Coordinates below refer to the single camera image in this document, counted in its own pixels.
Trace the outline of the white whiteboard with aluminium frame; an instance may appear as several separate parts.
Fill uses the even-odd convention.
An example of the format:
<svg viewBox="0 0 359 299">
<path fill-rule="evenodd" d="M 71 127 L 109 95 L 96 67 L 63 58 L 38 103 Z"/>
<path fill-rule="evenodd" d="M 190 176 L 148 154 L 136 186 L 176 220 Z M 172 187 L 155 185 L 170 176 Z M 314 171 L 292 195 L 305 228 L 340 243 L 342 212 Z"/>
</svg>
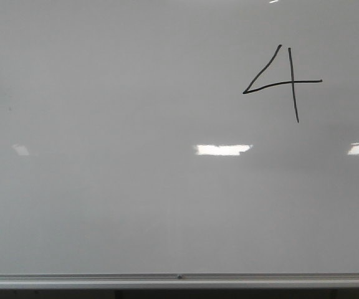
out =
<svg viewBox="0 0 359 299">
<path fill-rule="evenodd" d="M 359 1 L 0 1 L 0 288 L 359 287 Z"/>
</svg>

